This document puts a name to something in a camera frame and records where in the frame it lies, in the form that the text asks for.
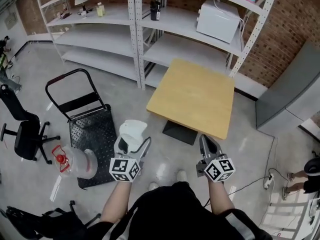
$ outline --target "gray refrigerator door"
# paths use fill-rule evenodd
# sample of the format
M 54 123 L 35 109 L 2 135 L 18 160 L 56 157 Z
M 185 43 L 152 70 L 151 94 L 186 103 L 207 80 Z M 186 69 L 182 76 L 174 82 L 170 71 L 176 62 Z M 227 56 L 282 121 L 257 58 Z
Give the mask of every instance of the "gray refrigerator door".
M 284 73 L 257 100 L 257 127 L 289 106 L 317 78 L 319 72 L 320 51 L 306 41 Z
M 257 130 L 271 136 L 278 136 L 281 133 L 289 132 L 301 125 L 304 121 L 283 109 L 266 123 L 257 127 Z
M 320 77 L 308 86 L 286 110 L 306 121 L 320 111 Z

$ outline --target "white rack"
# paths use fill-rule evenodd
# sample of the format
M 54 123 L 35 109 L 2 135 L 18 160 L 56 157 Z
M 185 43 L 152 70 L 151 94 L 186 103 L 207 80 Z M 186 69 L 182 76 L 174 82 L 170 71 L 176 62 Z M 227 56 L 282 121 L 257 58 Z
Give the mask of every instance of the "white rack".
M 68 11 L 71 15 L 67 18 L 48 23 L 46 9 L 59 1 L 62 0 L 41 4 L 37 0 L 46 29 L 62 61 L 76 62 L 135 80 L 140 88 L 135 0 L 128 0 L 128 4 L 105 4 L 106 14 L 103 17 L 98 17 L 94 9 L 82 18 L 77 13 L 79 10 L 73 8 Z M 54 40 L 50 27 L 59 25 L 72 27 Z M 73 49 L 62 55 L 57 44 L 73 46 Z
M 233 78 L 257 40 L 274 2 L 274 0 L 258 0 L 256 3 L 251 3 L 247 0 L 228 0 L 247 9 L 244 20 L 248 19 L 252 12 L 259 15 L 252 34 L 244 45 L 239 29 L 230 44 L 223 42 L 196 31 L 197 13 L 166 7 L 167 0 L 158 1 L 162 3 L 164 8 L 161 8 L 160 20 L 153 21 L 149 13 L 143 10 L 142 0 L 135 0 L 139 70 L 141 87 L 143 89 L 145 88 L 145 84 L 155 86 L 155 83 L 159 81 L 159 77 L 165 72 L 163 67 L 155 66 L 151 69 L 151 72 L 148 72 L 146 79 L 145 61 L 168 67 L 172 59 L 182 58 L 220 73 L 229 74 L 229 76 Z M 155 33 L 155 35 L 151 35 L 147 43 L 145 43 L 143 36 L 144 28 L 156 30 L 152 32 Z M 163 31 L 178 34 L 193 40 L 179 36 L 169 36 L 168 34 L 164 34 Z M 220 50 L 226 51 L 226 53 L 196 41 L 219 48 Z M 234 67 L 230 69 L 233 55 L 237 56 L 238 59 Z M 157 69 L 160 69 L 159 73 L 153 72 Z

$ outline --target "office chair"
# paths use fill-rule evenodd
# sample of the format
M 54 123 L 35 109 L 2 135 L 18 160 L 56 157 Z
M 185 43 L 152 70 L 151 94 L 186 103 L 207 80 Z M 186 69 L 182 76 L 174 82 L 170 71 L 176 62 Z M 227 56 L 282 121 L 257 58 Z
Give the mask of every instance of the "office chair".
M 24 110 L 15 93 L 8 88 L 6 84 L 1 85 L 0 99 L 2 99 L 14 119 L 23 121 L 20 123 L 17 132 L 6 129 L 7 124 L 5 123 L 1 131 L 0 141 L 4 140 L 5 134 L 16 136 L 14 151 L 19 157 L 22 157 L 26 160 L 37 161 L 36 154 L 38 149 L 40 149 L 45 162 L 48 165 L 51 165 L 52 161 L 47 159 L 43 144 L 53 140 L 60 140 L 60 136 L 48 138 L 46 135 L 44 135 L 45 128 L 46 126 L 50 125 L 50 123 L 45 122 L 39 133 L 39 118 L 35 114 Z
M 11 206 L 8 206 L 6 211 L 0 209 L 0 212 L 26 239 L 38 240 L 45 237 L 54 240 L 80 240 L 86 229 L 101 217 L 101 213 L 83 224 L 73 208 L 75 204 L 75 201 L 70 201 L 71 211 L 69 212 L 57 208 L 42 216 L 36 216 Z

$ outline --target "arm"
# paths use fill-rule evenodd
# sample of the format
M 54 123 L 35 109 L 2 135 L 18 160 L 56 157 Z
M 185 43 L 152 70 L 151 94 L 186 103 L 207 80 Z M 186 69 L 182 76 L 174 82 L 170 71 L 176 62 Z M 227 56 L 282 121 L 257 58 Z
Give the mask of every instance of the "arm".
M 101 222 L 116 223 L 126 214 L 131 185 L 132 183 L 130 182 L 117 183 L 108 201 L 104 205 L 100 219 Z
M 211 210 L 215 215 L 235 208 L 222 182 L 213 182 L 208 178 L 208 185 Z

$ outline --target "yellow tabletop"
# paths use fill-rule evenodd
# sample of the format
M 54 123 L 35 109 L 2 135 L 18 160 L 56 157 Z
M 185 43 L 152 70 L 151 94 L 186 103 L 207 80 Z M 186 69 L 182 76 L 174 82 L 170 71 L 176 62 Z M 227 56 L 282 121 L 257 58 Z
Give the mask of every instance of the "yellow tabletop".
M 226 139 L 235 81 L 198 64 L 174 59 L 147 111 L 204 134 Z

